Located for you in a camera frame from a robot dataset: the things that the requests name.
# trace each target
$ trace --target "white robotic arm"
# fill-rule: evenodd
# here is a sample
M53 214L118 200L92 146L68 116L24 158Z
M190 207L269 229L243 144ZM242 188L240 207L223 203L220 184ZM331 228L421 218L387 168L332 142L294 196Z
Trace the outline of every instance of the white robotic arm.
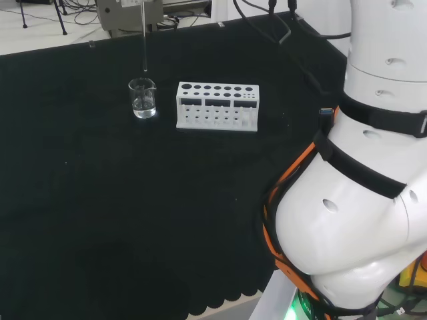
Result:
M345 94L391 111L427 110L427 1L351 4ZM427 138L375 129L342 112L328 137L407 186L388 199L317 154L280 201L276 233L286 257L336 307L361 309L427 250Z

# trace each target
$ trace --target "test tube rack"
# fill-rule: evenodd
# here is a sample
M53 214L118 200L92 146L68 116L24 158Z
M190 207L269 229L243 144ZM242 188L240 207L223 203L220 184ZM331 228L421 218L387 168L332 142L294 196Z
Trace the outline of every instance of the test tube rack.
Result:
M180 82L177 95L180 129L257 131L257 85Z

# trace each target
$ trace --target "black cloth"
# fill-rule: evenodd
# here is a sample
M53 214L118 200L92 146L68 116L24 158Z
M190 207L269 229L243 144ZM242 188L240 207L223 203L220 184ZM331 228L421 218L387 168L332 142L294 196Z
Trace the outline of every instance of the black cloth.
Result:
M285 17L281 51L243 21L149 35L149 121L127 89L139 36L0 57L3 319L185 319L265 288L260 197L337 105L346 64ZM179 81L259 85L258 132L177 131Z

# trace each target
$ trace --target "metal stand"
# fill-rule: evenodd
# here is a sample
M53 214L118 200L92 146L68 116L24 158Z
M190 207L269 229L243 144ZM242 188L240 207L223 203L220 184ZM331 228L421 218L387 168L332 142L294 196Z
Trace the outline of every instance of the metal stand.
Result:
M63 0L59 0L59 5L62 7L63 14L67 15L68 13L65 10L64 1Z
M21 14L22 14L22 21L24 22L24 25L22 26L24 29L28 28L27 24L25 23L25 17L24 17L24 9L22 9L22 0L19 0L19 6L21 7Z
M67 32L64 28L64 22L62 22L61 12L59 12L59 8L58 8L58 4L56 3L56 0L53 0L53 4L55 5L56 13L58 14L58 19L59 19L59 22L60 22L61 28L62 28L62 34L67 35Z

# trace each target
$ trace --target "black strap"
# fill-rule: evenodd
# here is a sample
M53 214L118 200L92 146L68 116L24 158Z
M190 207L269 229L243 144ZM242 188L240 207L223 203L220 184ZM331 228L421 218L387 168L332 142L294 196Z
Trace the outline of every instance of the black strap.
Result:
M321 131L314 136L314 145L324 161L327 161L347 178L379 195L394 199L406 187L404 183L386 177L351 158Z
M387 130L415 138L427 137L427 112L391 111L365 105L343 94L340 109L355 121L376 129Z
M378 303L382 298L381 295L375 300L375 302L371 303L369 306L362 309L344 309L339 307L330 307L325 303L321 303L320 301L315 300L311 295L307 295L310 303L314 306L314 309L327 315L331 315L333 317L349 317L353 315L370 315L371 313L376 312L376 308Z

